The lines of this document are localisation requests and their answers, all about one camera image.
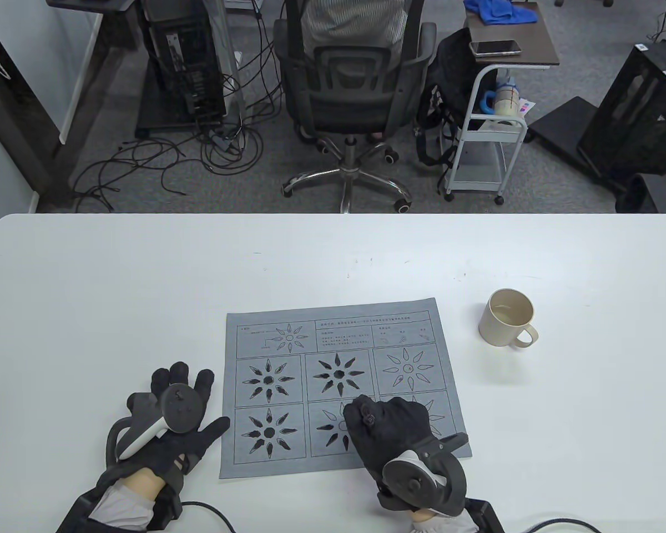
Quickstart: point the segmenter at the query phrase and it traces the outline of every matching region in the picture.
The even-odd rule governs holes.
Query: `wrist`
[[[123,486],[132,490],[146,500],[155,501],[160,491],[165,487],[165,481],[158,477],[151,469],[140,469],[123,478]]]
[[[412,519],[412,522],[426,522],[431,518],[437,516],[437,513],[430,509],[418,509],[416,511],[407,511]]]

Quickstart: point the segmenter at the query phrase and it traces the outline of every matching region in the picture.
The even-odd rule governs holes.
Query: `mug handle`
[[[482,99],[478,102],[478,106],[485,114],[496,114],[493,111],[493,104],[488,105],[488,100],[496,97],[496,91],[486,91]]]
[[[525,328],[523,328],[528,332],[528,335],[531,336],[531,342],[527,343],[524,340],[518,340],[517,338],[513,340],[513,344],[518,346],[519,348],[527,348],[531,344],[535,343],[536,340],[538,340],[538,330],[536,328],[532,327],[530,324],[526,325]]]

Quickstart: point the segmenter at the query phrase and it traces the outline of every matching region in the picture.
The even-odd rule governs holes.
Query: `beige mug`
[[[493,346],[513,344],[519,348],[527,348],[538,340],[536,328],[531,326],[533,320],[533,304],[528,297],[513,289],[500,289],[488,299],[483,310],[478,332],[483,340]],[[527,331],[531,342],[518,340],[518,336]]]

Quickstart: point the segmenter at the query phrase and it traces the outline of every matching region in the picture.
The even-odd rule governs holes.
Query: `chrome chair base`
[[[372,147],[365,150],[360,155],[356,155],[357,140],[354,135],[348,135],[345,138],[345,147],[343,150],[328,137],[319,139],[318,147],[322,153],[331,153],[338,160],[338,167],[331,168],[331,170],[323,170],[322,172],[307,172],[299,174],[288,180],[281,186],[282,194],[289,198],[295,188],[300,183],[309,181],[316,181],[321,178],[329,178],[331,176],[339,175],[343,180],[343,198],[340,202],[340,212],[350,213],[351,204],[353,203],[353,185],[356,180],[364,180],[368,183],[376,185],[383,185],[386,188],[393,190],[399,198],[395,202],[395,211],[397,213],[407,213],[412,205],[412,195],[407,187],[399,183],[397,180],[387,178],[383,175],[377,175],[361,168],[362,162],[372,157],[379,152],[385,152],[385,160],[388,163],[396,163],[399,155],[385,142],[378,142]]]

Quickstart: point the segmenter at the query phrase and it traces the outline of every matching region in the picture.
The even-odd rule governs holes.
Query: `person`
[[[303,51],[318,46],[378,46],[391,51],[390,66],[400,62],[407,12],[405,0],[304,0]]]
[[[214,382],[211,370],[202,370],[195,381],[194,389],[206,408]],[[151,391],[156,398],[172,383],[188,383],[188,366],[178,362],[170,370],[161,368],[153,373]],[[132,407],[129,399],[127,406]],[[371,429],[366,417],[375,416],[378,423]],[[344,408],[348,432],[363,465],[378,483],[378,489],[386,490],[382,483],[382,469],[389,460],[398,457],[407,449],[410,438],[431,435],[429,413],[421,404],[402,398],[375,402],[368,396],[359,396]],[[181,488],[183,478],[174,472],[186,475],[198,464],[209,447],[229,428],[229,418],[222,416],[198,431],[186,434],[166,432],[160,439],[148,442],[140,451],[125,461],[119,462],[127,472],[109,487],[103,487],[102,479],[94,490],[86,495],[103,492],[97,504],[90,510],[86,520],[59,531],[69,533],[129,533],[145,531],[154,516],[168,513],[168,502],[175,490]],[[74,504],[76,507],[84,496]],[[477,525],[466,510],[457,517],[447,517],[435,511],[419,509],[407,511],[412,521],[412,533],[476,533]]]

